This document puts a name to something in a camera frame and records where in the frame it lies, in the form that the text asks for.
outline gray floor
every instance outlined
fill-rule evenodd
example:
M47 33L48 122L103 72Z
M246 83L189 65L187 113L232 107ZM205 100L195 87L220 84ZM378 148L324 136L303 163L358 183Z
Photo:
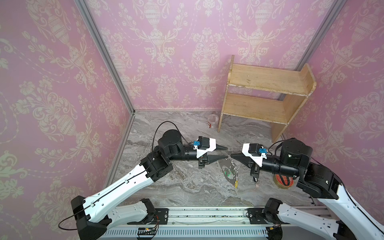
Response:
M270 146L269 124L251 119L225 115L220 133L207 127L209 112L136 112L115 180L127 174L151 150L152 138L163 121L174 122L187 140L198 136L211 137L216 143L228 147L215 154L229 155L241 152L243 143L261 143ZM158 130L155 145L162 134L173 129L169 123ZM263 206L270 197L289 205L310 205L309 195L296 187L279 189L272 174L261 172L257 183L250 177L250 170L236 160L220 160L198 169L197 162L174 161L173 171L154 184L141 189L123 204L132 204L142 198L151 199L155 206Z

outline robotic arm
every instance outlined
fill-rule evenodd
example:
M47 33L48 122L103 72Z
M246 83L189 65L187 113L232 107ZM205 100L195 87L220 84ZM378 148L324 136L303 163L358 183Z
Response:
M340 178L325 166L310 162L311 147L297 139L282 141L277 149L280 147L280 156L276 156L276 153L269 155L261 144L244 144L242 152L231 157L250 168L250 175L255 179L260 171L299 178L297 187L318 198L341 221L308 214L273 198L263 210L264 219L276 224L295 224L325 239L384 240L384 227L348 194ZM107 229L122 224L152 222L156 209L149 199L132 205L117 205L169 173L173 169L171 160L198 161L201 169L227 157L208 155L208 152L226 149L217 145L215 139L202 136L198 141L183 145L179 131L166 131L158 140L158 146L124 177L99 193L87 198L77 196L71 201L80 239L98 239Z
M297 187L333 211L341 221L317 217L295 209L280 200L269 199L264 216L269 222L291 223L316 233L325 239L384 239L384 226L369 215L347 192L341 179L327 167L310 162L312 148L292 138L282 141L280 156L267 155L261 144L244 144L241 153L231 157L251 169L281 174L296 179Z
M198 161L201 169L206 164L227 157L208 155L208 152L226 149L216 144L216 139L202 136L193 143L183 145L179 131L166 131L158 140L158 146L124 177L92 196L77 196L72 199L71 205L80 239L98 239L107 229L121 224L151 222L156 210L149 199L142 199L132 205L117 205L169 173L173 169L171 160Z

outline pink wallpaper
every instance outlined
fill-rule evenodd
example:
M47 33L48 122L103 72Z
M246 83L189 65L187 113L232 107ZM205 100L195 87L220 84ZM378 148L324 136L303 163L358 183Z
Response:
M293 70L332 2L87 0L136 110L221 109L231 55Z
M3 1L0 76L0 239L75 240L129 118L75 3Z
M310 66L318 86L290 136L384 223L384 2L347 1Z

